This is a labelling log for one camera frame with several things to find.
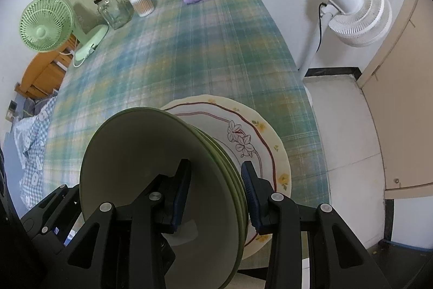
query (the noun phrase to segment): yellow flower pattern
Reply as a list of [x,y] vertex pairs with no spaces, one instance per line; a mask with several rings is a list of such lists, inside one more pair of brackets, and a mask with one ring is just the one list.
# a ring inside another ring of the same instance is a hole
[[283,186],[284,190],[287,190],[287,185],[289,184],[289,174],[281,174],[278,178],[278,183],[280,183]]
[[257,237],[255,239],[256,239],[256,241],[264,243],[265,241],[267,241],[269,239],[269,234],[266,234],[266,235],[257,235]]
[[257,120],[252,120],[251,122],[252,122],[253,125],[257,128],[257,130],[258,130],[259,132],[263,132],[263,131],[265,131],[265,129],[266,129],[266,125],[265,125],[265,123],[263,123],[263,122],[259,122],[259,121],[257,121]]

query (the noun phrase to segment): white tile floor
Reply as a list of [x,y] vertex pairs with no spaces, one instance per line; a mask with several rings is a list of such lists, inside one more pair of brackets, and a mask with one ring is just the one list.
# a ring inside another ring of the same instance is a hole
[[367,102],[351,76],[308,77],[304,83],[325,152],[331,204],[368,248],[383,238],[385,176]]

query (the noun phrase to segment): door frame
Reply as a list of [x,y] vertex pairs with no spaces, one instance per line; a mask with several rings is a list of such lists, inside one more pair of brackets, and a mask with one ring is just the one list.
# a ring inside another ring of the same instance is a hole
[[391,30],[389,31],[385,40],[383,41],[382,46],[380,46],[376,55],[373,57],[368,66],[362,72],[362,75],[356,81],[359,88],[362,88],[367,83],[367,81],[376,73],[377,69],[379,69],[379,67],[385,61],[386,57],[391,53],[395,44],[400,39],[404,29],[411,20],[417,3],[418,0],[403,1],[400,12],[397,18],[395,18],[394,24],[391,27]]

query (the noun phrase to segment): metal screw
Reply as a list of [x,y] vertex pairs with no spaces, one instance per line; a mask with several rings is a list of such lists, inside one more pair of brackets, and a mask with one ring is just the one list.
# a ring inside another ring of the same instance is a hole
[[284,200],[284,196],[282,194],[280,194],[279,192],[274,192],[271,195],[271,199],[274,201],[283,201]]
[[101,212],[107,212],[111,210],[111,203],[110,202],[104,202],[101,206],[99,206],[99,210]]
[[329,204],[321,204],[321,205],[320,205],[320,209],[321,209],[323,212],[330,213],[330,211],[332,211],[332,206],[329,205]]
[[149,199],[152,201],[158,201],[162,197],[162,194],[158,191],[151,192],[149,194]]

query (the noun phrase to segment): fan base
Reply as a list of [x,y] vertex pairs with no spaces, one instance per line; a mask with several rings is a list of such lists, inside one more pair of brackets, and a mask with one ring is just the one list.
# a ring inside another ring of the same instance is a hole
[[93,53],[94,49],[102,41],[107,32],[107,25],[98,25],[91,29],[87,33],[89,41],[81,44],[81,47],[74,54],[74,60],[77,62],[86,59],[91,53]]

